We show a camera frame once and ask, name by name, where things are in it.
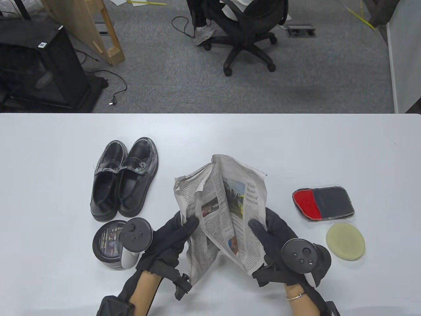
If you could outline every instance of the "white table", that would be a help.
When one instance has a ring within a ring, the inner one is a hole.
[[[291,194],[341,185],[366,255],[332,266],[318,288],[341,315],[421,310],[419,115],[0,114],[2,315],[91,316],[134,269],[114,271],[92,253],[94,167],[105,145],[151,137],[158,173],[141,216],[157,229],[176,211],[173,180],[224,153],[265,171],[267,206],[302,238],[326,245],[334,223],[307,222]],[[182,256],[180,269],[187,272]],[[281,285],[258,288],[220,257],[181,302],[165,280],[155,315],[290,315]]]

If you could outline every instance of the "person's leg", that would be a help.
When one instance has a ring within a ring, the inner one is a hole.
[[[205,13],[202,9],[202,0],[186,0],[187,6],[192,16],[192,23],[194,27],[204,27],[206,25]]]
[[[186,0],[187,5],[192,16],[192,24],[195,28],[195,45],[200,45],[205,40],[209,39],[215,29],[206,23],[206,16],[202,9],[202,0]]]

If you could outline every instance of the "office floor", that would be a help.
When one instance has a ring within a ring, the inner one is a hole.
[[[126,61],[111,67],[88,59],[84,67],[117,72],[127,81],[128,90],[118,95],[117,105],[110,106],[112,94],[123,84],[102,73],[110,87],[95,112],[393,112],[386,43],[336,0],[290,0],[293,20],[289,23],[310,23],[317,37],[290,39],[277,27],[277,45],[259,44],[274,60],[276,72],[268,72],[263,62],[242,52],[229,78],[222,64],[230,48],[213,46],[205,51],[172,28],[173,17],[189,17],[185,0],[161,0],[168,5],[137,8],[104,2]],[[359,0],[344,2],[360,8]],[[175,24],[182,27],[184,21]],[[192,32],[191,25],[187,31]],[[72,41],[76,48],[92,53]]]

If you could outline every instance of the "loafer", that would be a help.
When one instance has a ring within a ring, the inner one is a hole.
[[[158,170],[158,153],[152,139],[142,137],[136,140],[120,170],[120,214],[135,217],[142,210],[149,186]]]
[[[112,220],[120,207],[117,197],[120,168],[127,157],[126,146],[113,140],[96,165],[91,197],[91,214],[99,222]]]

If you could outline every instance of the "office chair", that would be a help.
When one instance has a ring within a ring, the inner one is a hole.
[[[224,62],[224,74],[232,75],[231,63],[243,50],[262,59],[270,72],[276,70],[273,60],[259,47],[256,42],[269,39],[272,45],[276,44],[275,34],[269,32],[277,24],[283,25],[288,16],[288,0],[253,0],[244,10],[240,9],[231,0],[222,0],[235,14],[238,21],[231,20],[222,11],[219,0],[204,0],[202,8],[206,18],[218,24],[228,36],[215,36],[204,41],[206,51],[212,44],[225,44],[233,46]]]

